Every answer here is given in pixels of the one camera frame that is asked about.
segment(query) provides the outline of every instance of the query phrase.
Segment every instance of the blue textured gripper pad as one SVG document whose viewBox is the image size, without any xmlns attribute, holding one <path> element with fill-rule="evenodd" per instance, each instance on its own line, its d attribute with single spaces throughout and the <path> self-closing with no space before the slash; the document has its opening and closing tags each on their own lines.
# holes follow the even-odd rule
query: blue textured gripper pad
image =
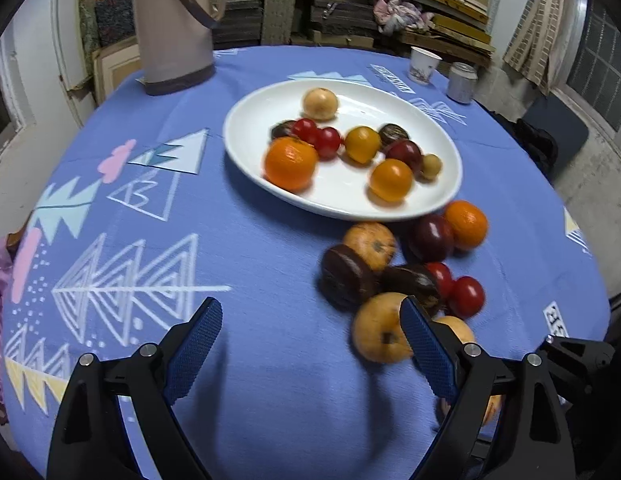
<svg viewBox="0 0 621 480">
<path fill-rule="evenodd" d="M 454 402 L 457 386 L 453 363 L 411 298 L 401 302 L 399 323 L 433 393 Z"/>
<path fill-rule="evenodd" d="M 168 363 L 164 398 L 170 406 L 186 397 L 222 329 L 222 305 L 212 300 Z"/>
</svg>

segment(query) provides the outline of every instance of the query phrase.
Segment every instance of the paper cup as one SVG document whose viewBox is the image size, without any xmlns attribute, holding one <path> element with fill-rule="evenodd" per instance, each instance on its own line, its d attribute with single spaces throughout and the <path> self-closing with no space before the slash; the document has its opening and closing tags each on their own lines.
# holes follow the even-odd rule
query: paper cup
<svg viewBox="0 0 621 480">
<path fill-rule="evenodd" d="M 433 70 L 437 68 L 442 60 L 437 54 L 428 52 L 417 46 L 411 47 L 411 68 L 409 68 L 409 77 L 420 84 L 428 84 Z"/>
</svg>

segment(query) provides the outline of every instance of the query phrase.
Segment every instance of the small round fruit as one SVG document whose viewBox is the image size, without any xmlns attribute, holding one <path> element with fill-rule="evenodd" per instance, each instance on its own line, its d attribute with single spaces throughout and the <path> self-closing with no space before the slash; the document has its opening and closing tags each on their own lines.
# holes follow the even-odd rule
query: small round fruit
<svg viewBox="0 0 621 480">
<path fill-rule="evenodd" d="M 455 247 L 470 251 L 479 246 L 489 231 L 489 220 L 477 206 L 465 200 L 449 203 L 444 218 L 453 228 Z"/>
<path fill-rule="evenodd" d="M 413 185 L 413 172 L 401 160 L 387 158 L 371 173 L 369 187 L 386 202 L 399 202 L 409 193 Z"/>
<path fill-rule="evenodd" d="M 386 267 L 380 274 L 382 290 L 401 292 L 415 299 L 433 316 L 441 306 L 442 297 L 437 290 L 435 277 L 420 264 Z"/>
<path fill-rule="evenodd" d="M 453 275 L 451 270 L 441 262 L 430 262 L 426 264 L 426 268 L 433 274 L 437 280 L 437 289 L 443 300 L 447 300 L 453 290 Z"/>
<path fill-rule="evenodd" d="M 412 140 L 396 140 L 386 148 L 386 158 L 395 158 L 404 162 L 414 176 L 419 176 L 422 171 L 422 151 Z"/>
<path fill-rule="evenodd" d="M 444 414 L 444 416 L 448 415 L 448 412 L 451 408 L 450 404 L 446 402 L 446 399 L 439 399 L 439 400 L 440 400 L 440 408 L 442 410 L 442 413 Z M 499 407 L 501 406 L 501 404 L 502 404 L 502 396 L 493 395 L 489 397 L 489 403 L 486 406 L 486 411 L 484 412 L 484 420 L 482 420 L 481 422 L 482 426 L 487 425 L 491 420 L 493 420 L 493 418 L 499 411 Z"/>
<path fill-rule="evenodd" d="M 484 289 L 470 276 L 462 276 L 453 283 L 453 290 L 448 298 L 448 306 L 457 317 L 466 319 L 475 316 L 486 301 Z"/>
<path fill-rule="evenodd" d="M 295 124 L 295 121 L 284 121 L 273 126 L 271 129 L 271 140 L 292 136 L 293 124 Z"/>
<path fill-rule="evenodd" d="M 441 262 L 453 253 L 453 229 L 440 215 L 428 214 L 415 221 L 408 243 L 422 262 Z"/>
<path fill-rule="evenodd" d="M 302 139 L 304 142 L 314 144 L 317 139 L 319 128 L 312 119 L 303 118 L 294 122 L 290 128 L 290 132 L 295 137 Z"/>
<path fill-rule="evenodd" d="M 386 149 L 386 147 L 390 146 L 396 140 L 406 139 L 409 140 L 409 134 L 406 133 L 406 130 L 397 124 L 384 124 L 379 131 L 380 137 L 382 139 L 382 148 Z"/>
<path fill-rule="evenodd" d="M 373 270 L 344 244 L 328 249 L 321 258 L 319 288 L 337 306 L 356 310 L 377 292 Z"/>
<path fill-rule="evenodd" d="M 275 139 L 264 158 L 264 175 L 277 187 L 299 191 L 311 183 L 318 155 L 310 144 L 294 137 Z"/>
<path fill-rule="evenodd" d="M 404 294 L 385 292 L 370 298 L 359 309 L 351 336 L 364 358 L 391 364 L 412 357 L 411 346 L 399 325 L 399 307 L 404 298 Z"/>
<path fill-rule="evenodd" d="M 383 224 L 361 222 L 344 236 L 344 245 L 359 254 L 372 270 L 382 270 L 393 259 L 395 236 Z"/>
<path fill-rule="evenodd" d="M 426 180 L 435 180 L 442 171 L 442 166 L 442 160 L 437 155 L 424 155 L 421 176 Z"/>
<path fill-rule="evenodd" d="M 475 334 L 473 333 L 473 330 L 471 330 L 471 327 L 469 327 L 458 317 L 442 316 L 435 319 L 434 321 L 437 323 L 448 325 L 450 329 L 455 332 L 457 339 L 459 339 L 462 344 L 477 342 L 475 339 Z"/>
<path fill-rule="evenodd" d="M 318 131 L 313 146 L 321 160 L 331 160 L 337 156 L 337 150 L 342 145 L 342 136 L 335 128 L 327 127 Z"/>
<path fill-rule="evenodd" d="M 308 90 L 302 100 L 304 113 L 316 121 L 328 121 L 335 117 L 338 106 L 337 96 L 326 88 Z"/>
<path fill-rule="evenodd" d="M 344 147 L 350 158 L 360 164 L 368 164 L 382 145 L 379 134 L 368 126 L 357 126 L 347 133 Z"/>
</svg>

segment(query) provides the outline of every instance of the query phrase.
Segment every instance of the orange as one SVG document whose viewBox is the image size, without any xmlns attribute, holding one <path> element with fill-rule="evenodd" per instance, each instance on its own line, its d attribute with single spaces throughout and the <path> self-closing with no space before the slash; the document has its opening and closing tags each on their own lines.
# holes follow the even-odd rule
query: orange
<svg viewBox="0 0 621 480">
<path fill-rule="evenodd" d="M 310 144 L 294 137 L 275 139 L 264 158 L 264 175 L 277 187 L 299 191 L 311 183 L 318 155 Z"/>
<path fill-rule="evenodd" d="M 489 231 L 489 221 L 479 207 L 466 202 L 455 200 L 449 203 L 444 218 L 453 228 L 455 247 L 462 251 L 474 249 L 486 238 Z"/>
<path fill-rule="evenodd" d="M 344 148 L 350 158 L 368 164 L 382 147 L 382 137 L 368 126 L 357 126 L 347 133 Z"/>
<path fill-rule="evenodd" d="M 371 173 L 371 191 L 386 202 L 399 202 L 413 185 L 413 172 L 404 162 L 387 158 Z"/>
</svg>

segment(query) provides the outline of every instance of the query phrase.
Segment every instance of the white oval plate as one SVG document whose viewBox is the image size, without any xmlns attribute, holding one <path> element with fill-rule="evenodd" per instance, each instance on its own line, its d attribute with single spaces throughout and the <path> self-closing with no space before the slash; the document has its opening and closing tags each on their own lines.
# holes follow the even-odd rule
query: white oval plate
<svg viewBox="0 0 621 480">
<path fill-rule="evenodd" d="M 337 157 L 319 162 L 313 184 L 302 192 L 291 193 L 274 186 L 263 177 L 262 162 L 270 143 L 271 128 L 302 114 L 302 96 L 311 88 L 328 88 L 339 99 L 339 110 L 332 121 L 344 136 L 356 126 L 378 130 L 386 123 L 399 124 L 425 153 L 442 159 L 444 169 L 432 184 L 415 182 L 408 196 L 390 205 L 367 192 L 372 169 L 383 160 L 378 153 L 370 166 L 357 168 Z M 450 202 L 462 183 L 462 159 L 446 132 L 424 112 L 410 103 L 381 90 L 331 79 L 285 81 L 260 88 L 239 101 L 224 121 L 226 152 L 250 179 L 282 200 L 324 216 L 348 220 L 405 220 L 433 212 Z"/>
</svg>

